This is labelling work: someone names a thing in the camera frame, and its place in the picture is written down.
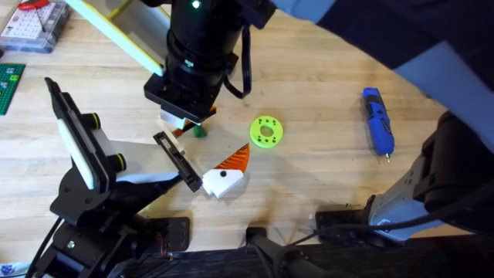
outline blue rotary tool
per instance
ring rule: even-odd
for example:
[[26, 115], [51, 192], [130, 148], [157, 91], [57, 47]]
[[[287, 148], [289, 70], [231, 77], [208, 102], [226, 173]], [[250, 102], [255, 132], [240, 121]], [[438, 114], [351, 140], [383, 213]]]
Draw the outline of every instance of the blue rotary tool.
[[383, 99], [376, 88], [364, 89], [365, 109], [367, 111], [368, 123], [372, 141], [377, 154], [385, 155], [390, 162], [394, 151], [394, 137], [391, 132], [389, 117], [386, 113]]

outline small green object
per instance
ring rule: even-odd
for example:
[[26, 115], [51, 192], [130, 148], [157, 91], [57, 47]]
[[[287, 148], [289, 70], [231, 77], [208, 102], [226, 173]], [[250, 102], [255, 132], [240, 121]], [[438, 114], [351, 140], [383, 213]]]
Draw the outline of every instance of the small green object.
[[195, 126], [194, 127], [194, 136], [196, 138], [204, 138], [208, 136], [208, 132], [206, 132], [206, 129], [204, 129], [201, 126]]
[[[262, 134], [261, 129], [267, 127], [272, 131], [270, 136]], [[250, 125], [250, 138], [258, 147], [275, 147], [283, 137], [283, 126], [270, 116], [261, 116], [255, 119]]]
[[5, 88], [2, 87], [0, 90], [0, 115], [7, 113], [8, 106], [19, 84], [24, 67], [25, 65], [21, 64], [0, 64], [0, 83], [5, 84]]

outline wooden surface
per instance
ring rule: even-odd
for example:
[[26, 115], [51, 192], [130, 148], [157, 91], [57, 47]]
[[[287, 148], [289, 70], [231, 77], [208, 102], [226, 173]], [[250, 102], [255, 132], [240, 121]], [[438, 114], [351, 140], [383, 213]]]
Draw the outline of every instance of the wooden surface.
[[[0, 0], [0, 15], [11, 4]], [[43, 77], [70, 92], [81, 111], [97, 112], [112, 140], [153, 144], [159, 107], [144, 98], [149, 72], [76, 13], [54, 53], [10, 52], [1, 62], [27, 67], [0, 117], [0, 262], [29, 261], [56, 219], [49, 205], [70, 167]], [[251, 95], [237, 100], [223, 90], [218, 114], [205, 124], [208, 137], [186, 134], [181, 143], [202, 168], [213, 167], [249, 142], [260, 115], [281, 121], [282, 142], [271, 150], [252, 144], [244, 182], [223, 199], [180, 184], [142, 212], [190, 216], [190, 250], [236, 248], [249, 223], [268, 225], [270, 238], [287, 243], [314, 227], [317, 209], [362, 208], [409, 169], [444, 111], [358, 49], [279, 12], [265, 30], [252, 30], [252, 66]], [[233, 80], [240, 85], [240, 70]], [[370, 149], [360, 103], [366, 86], [381, 90], [389, 110], [390, 164]], [[458, 231], [422, 235], [450, 233]]]

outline yellow rod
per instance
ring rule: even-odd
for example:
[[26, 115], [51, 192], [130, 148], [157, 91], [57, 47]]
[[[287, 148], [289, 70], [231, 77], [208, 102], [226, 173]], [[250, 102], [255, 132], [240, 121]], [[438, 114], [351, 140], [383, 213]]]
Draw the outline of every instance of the yellow rod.
[[132, 0], [125, 0], [120, 7], [115, 8], [111, 13], [107, 16], [107, 19], [112, 21], [114, 20], [121, 12], [123, 12], [129, 5], [132, 3]]

